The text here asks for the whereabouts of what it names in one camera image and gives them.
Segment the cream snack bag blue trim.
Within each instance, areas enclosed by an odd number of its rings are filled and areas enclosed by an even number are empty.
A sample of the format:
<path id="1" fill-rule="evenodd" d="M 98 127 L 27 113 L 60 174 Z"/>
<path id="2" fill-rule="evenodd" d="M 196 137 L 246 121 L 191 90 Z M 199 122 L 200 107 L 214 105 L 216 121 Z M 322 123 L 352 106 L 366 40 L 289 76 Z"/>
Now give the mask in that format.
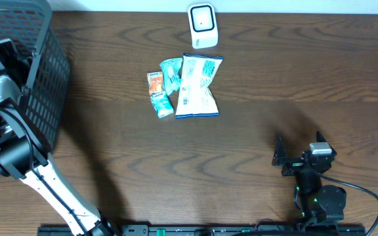
<path id="1" fill-rule="evenodd" d="M 209 86 L 223 59 L 222 56 L 183 54 L 182 81 L 175 112 L 177 119 L 219 116 Z"/>

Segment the teal tissue packet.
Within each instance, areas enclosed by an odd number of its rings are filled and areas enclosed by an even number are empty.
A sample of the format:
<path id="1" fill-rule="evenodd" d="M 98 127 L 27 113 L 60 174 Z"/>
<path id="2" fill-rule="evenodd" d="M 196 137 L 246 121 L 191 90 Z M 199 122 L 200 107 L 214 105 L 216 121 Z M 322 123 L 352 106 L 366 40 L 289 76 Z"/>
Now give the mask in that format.
<path id="1" fill-rule="evenodd" d="M 174 113 L 173 106 L 165 91 L 153 93 L 150 99 L 159 119 Z"/>

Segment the teal plastic-wrapped packet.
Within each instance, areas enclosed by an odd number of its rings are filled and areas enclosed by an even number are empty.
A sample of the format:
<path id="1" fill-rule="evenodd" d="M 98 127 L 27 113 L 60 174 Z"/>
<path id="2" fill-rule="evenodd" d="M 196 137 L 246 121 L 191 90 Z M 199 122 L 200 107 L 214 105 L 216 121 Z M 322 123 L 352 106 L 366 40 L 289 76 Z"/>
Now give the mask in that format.
<path id="1" fill-rule="evenodd" d="M 181 78 L 179 71 L 182 67 L 182 62 L 182 58 L 170 58 L 159 65 L 163 73 L 164 90 L 168 96 L 180 89 Z"/>

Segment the orange tissue packet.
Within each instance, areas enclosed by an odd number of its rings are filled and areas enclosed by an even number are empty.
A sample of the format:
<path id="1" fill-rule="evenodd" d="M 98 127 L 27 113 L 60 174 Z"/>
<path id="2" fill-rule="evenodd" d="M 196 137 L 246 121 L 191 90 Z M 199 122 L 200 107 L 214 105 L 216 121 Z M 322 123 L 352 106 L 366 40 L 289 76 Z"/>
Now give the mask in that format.
<path id="1" fill-rule="evenodd" d="M 163 92 L 163 73 L 161 71 L 147 73 L 149 95 Z"/>

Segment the black-white right robot arm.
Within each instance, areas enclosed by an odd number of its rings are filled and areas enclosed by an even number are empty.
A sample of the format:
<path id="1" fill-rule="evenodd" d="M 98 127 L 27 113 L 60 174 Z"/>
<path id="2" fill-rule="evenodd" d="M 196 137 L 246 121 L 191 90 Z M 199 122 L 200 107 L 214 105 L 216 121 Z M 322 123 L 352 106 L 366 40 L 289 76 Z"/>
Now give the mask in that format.
<path id="1" fill-rule="evenodd" d="M 276 137 L 272 165 L 281 167 L 282 176 L 294 176 L 296 181 L 295 204 L 303 214 L 297 228 L 335 225 L 344 219 L 346 191 L 334 185 L 323 185 L 321 175 L 331 168 L 337 152 L 321 132 L 300 157 L 289 157 L 282 138 Z"/>

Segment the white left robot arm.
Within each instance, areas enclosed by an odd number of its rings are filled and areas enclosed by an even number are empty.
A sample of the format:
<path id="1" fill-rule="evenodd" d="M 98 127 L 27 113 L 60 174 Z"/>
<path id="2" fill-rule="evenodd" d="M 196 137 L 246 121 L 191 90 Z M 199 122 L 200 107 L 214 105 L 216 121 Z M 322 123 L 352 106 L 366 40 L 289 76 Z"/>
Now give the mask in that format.
<path id="1" fill-rule="evenodd" d="M 51 154 L 63 109 L 68 63 L 59 54 L 41 61 L 9 39 L 0 40 L 0 174 L 36 190 L 73 235 L 121 235 L 65 179 Z"/>

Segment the white barcode scanner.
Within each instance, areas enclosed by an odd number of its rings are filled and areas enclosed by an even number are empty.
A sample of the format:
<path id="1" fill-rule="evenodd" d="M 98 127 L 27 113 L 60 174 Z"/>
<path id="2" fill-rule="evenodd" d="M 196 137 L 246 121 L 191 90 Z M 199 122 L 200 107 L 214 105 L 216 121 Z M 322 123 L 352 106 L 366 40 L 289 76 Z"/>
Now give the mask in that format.
<path id="1" fill-rule="evenodd" d="M 188 22 L 193 49 L 215 47 L 219 42 L 219 32 L 215 8 L 210 3 L 189 6 Z"/>

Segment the dark grey plastic basket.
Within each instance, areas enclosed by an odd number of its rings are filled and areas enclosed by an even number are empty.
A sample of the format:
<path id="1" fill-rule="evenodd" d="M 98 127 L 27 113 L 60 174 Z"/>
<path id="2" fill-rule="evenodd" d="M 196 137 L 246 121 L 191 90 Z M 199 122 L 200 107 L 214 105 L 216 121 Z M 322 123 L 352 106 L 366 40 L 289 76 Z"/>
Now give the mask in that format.
<path id="1" fill-rule="evenodd" d="M 25 111 L 54 150 L 66 95 L 70 65 L 51 26 L 52 9 L 44 0 L 0 1 L 0 40 L 10 39 L 33 59 Z"/>

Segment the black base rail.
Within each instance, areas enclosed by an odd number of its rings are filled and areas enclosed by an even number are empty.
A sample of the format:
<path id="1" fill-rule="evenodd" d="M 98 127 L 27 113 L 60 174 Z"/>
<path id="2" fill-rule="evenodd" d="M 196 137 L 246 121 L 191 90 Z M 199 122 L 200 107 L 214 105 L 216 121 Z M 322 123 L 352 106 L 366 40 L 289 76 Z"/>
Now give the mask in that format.
<path id="1" fill-rule="evenodd" d="M 124 225 L 121 227 L 123 236 L 231 236 L 231 235 L 341 235 L 363 236 L 366 234 L 362 226 L 317 226 L 297 231 L 288 225 L 271 223 L 259 226 L 147 226 Z"/>

